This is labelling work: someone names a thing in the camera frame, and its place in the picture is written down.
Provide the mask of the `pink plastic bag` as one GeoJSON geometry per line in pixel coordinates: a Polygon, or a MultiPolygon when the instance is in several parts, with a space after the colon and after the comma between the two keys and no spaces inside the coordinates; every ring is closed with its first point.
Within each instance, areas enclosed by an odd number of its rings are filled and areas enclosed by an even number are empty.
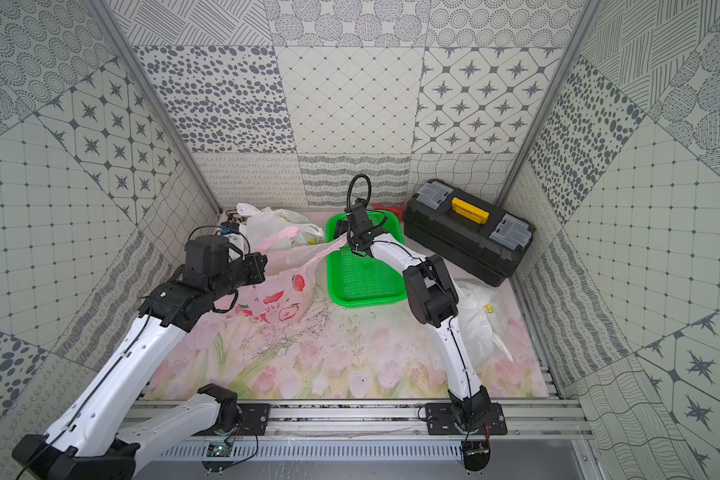
{"type": "Polygon", "coordinates": [[[301,229],[290,226],[259,244],[259,253],[267,257],[265,281],[241,287],[232,309],[225,314],[246,316],[266,324],[296,322],[313,302],[317,282],[316,269],[331,253],[346,245],[345,239],[315,245],[299,245],[274,250],[278,241],[295,240],[301,229]]]}

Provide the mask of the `green plastic basket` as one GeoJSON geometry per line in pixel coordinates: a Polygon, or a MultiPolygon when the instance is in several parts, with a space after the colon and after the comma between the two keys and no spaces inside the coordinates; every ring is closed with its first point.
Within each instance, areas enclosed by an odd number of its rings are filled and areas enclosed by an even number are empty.
{"type": "MultiPolygon", "coordinates": [[[[401,244],[403,231],[398,218],[388,211],[371,211],[369,218],[374,225],[387,219],[384,228],[401,244]]],[[[326,241],[345,238],[338,233],[340,222],[346,214],[331,217],[325,226],[326,241]]],[[[359,257],[344,246],[326,258],[327,290],[334,303],[347,308],[371,307],[397,303],[407,299],[404,280],[387,264],[359,257]]]]}

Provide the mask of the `white plastic bag lemon print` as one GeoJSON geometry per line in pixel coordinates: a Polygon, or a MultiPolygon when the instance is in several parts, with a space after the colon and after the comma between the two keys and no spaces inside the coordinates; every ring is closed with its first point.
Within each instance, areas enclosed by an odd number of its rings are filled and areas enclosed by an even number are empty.
{"type": "Polygon", "coordinates": [[[457,280],[455,286],[461,336],[470,360],[480,365],[498,354],[512,362],[514,357],[502,338],[508,316],[498,289],[476,280],[457,280]]]}

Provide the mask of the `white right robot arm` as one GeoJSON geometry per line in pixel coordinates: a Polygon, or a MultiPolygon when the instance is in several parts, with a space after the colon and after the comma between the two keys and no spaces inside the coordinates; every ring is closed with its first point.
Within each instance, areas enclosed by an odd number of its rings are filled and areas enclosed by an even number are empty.
{"type": "Polygon", "coordinates": [[[455,423],[465,432],[474,430],[490,410],[491,400],[468,356],[458,318],[457,289],[444,260],[398,242],[383,223],[373,223],[362,200],[347,206],[345,213],[352,253],[381,261],[402,276],[410,310],[433,335],[443,360],[455,423]]]}

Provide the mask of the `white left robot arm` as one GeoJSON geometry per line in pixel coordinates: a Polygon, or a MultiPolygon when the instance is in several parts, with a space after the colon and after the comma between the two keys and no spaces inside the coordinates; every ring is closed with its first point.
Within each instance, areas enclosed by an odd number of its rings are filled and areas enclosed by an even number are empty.
{"type": "Polygon", "coordinates": [[[92,382],[43,434],[12,452],[36,479],[130,479],[159,455],[198,433],[242,432],[235,392],[210,383],[189,400],[137,426],[122,422],[171,351],[217,300],[265,280],[267,258],[221,235],[185,245],[186,261],[144,298],[124,340],[92,382]]]}

